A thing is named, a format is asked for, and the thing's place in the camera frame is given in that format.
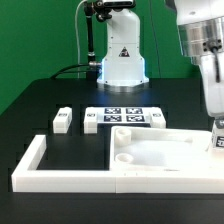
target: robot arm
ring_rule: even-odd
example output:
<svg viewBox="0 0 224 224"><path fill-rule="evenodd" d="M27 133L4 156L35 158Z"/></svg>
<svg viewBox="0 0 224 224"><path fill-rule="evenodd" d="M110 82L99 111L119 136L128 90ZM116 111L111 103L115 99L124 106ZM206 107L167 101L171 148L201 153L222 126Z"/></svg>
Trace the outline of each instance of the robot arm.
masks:
<svg viewBox="0 0 224 224"><path fill-rule="evenodd" d="M135 0L98 0L87 8L107 23L107 54L97 79L100 89L133 92L148 86L145 60L140 54L140 19L129 10Z"/></svg>
<svg viewBox="0 0 224 224"><path fill-rule="evenodd" d="M182 54L200 67L208 114L224 116L223 0L165 0L177 11Z"/></svg>

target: white tray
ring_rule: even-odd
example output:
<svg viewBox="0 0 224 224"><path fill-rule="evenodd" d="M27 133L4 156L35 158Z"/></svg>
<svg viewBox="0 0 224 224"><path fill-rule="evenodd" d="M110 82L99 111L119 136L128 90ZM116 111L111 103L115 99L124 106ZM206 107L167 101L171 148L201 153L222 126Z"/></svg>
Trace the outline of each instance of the white tray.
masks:
<svg viewBox="0 0 224 224"><path fill-rule="evenodd" d="M209 168L211 133L140 127L112 128L111 170L192 170Z"/></svg>

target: white rectangular block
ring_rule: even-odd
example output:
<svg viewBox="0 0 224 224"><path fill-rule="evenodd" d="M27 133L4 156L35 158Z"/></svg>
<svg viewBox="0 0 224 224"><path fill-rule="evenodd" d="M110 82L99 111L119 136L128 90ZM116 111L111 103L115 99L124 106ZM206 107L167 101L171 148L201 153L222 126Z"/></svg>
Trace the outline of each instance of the white rectangular block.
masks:
<svg viewBox="0 0 224 224"><path fill-rule="evenodd" d="M27 171L16 178L14 192L116 193L108 171Z"/></svg>
<svg viewBox="0 0 224 224"><path fill-rule="evenodd" d="M166 120L160 108L150 108L149 119L152 128L166 128Z"/></svg>
<svg viewBox="0 0 224 224"><path fill-rule="evenodd" d="M55 134L65 134L72 121L72 109L69 107L60 108L54 121L53 129Z"/></svg>
<svg viewBox="0 0 224 224"><path fill-rule="evenodd" d="M85 134L97 133L97 109L94 107L86 108L84 119L84 133Z"/></svg>

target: green background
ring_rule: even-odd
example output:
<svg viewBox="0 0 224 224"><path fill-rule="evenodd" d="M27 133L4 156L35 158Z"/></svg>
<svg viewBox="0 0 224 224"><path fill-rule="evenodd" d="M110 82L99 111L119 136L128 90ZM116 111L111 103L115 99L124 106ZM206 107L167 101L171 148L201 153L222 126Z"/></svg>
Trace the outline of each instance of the green background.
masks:
<svg viewBox="0 0 224 224"><path fill-rule="evenodd" d="M77 63L74 20L79 2L0 0L0 114L33 80L48 78L60 68ZM133 10L141 19L141 54L146 60L147 76L198 76L198 68L191 65L189 58L181 56L176 15L166 9L163 0L151 3L151 14L149 0L137 0ZM106 24L93 20L95 52L100 60L106 54ZM78 21L81 62L87 62L82 10Z"/></svg>

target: black table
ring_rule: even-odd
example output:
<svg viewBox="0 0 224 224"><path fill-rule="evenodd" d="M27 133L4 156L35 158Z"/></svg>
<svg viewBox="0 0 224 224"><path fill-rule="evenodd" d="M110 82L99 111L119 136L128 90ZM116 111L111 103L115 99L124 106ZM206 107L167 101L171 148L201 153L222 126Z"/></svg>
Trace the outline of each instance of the black table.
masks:
<svg viewBox="0 0 224 224"><path fill-rule="evenodd" d="M73 109L68 134L54 135L60 107ZM107 170L110 127L83 134L85 108L161 107L168 128L211 130L200 79L153 79L129 94L87 80L37 80L0 116L0 223L223 224L224 196L200 194L13 193L11 174L36 134L48 149L38 169Z"/></svg>

